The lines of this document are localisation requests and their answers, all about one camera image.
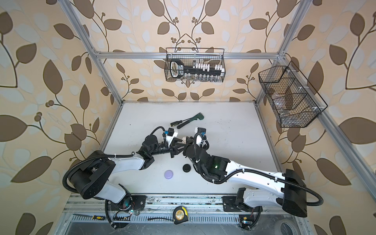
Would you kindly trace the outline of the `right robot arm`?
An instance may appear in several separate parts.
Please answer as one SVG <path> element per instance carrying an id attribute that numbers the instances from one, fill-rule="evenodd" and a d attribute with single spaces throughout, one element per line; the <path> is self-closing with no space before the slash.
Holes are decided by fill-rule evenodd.
<path id="1" fill-rule="evenodd" d="M 183 144 L 184 156 L 191 160 L 205 181 L 215 185 L 235 182 L 259 190 L 256 193 L 246 188 L 239 189 L 238 203 L 242 207 L 278 206 L 293 216 L 306 218 L 308 207 L 324 203 L 322 196 L 307 188 L 294 170 L 263 171 L 208 154 L 208 140 L 201 129 L 193 137 L 184 137 Z"/>

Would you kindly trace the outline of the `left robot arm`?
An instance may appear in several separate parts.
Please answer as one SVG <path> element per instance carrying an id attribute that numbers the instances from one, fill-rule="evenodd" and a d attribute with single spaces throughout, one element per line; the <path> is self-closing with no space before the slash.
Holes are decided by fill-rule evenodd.
<path id="1" fill-rule="evenodd" d="M 113 229 L 123 227 L 110 215 L 110 209 L 132 213 L 136 203 L 132 194 L 123 184 L 116 184 L 113 175 L 129 170 L 144 170 L 154 162 L 154 156 L 169 153 L 171 157 L 179 154 L 180 148 L 187 142 L 179 139 L 178 133 L 162 126 L 162 142 L 154 133 L 146 136 L 141 148 L 128 155 L 105 154 L 101 150 L 93 152 L 86 160 L 75 164 L 65 173 L 62 184 L 72 193 L 78 193 L 83 199 L 95 198 L 105 201 L 105 216 L 93 216 L 93 219 L 107 220 Z"/>

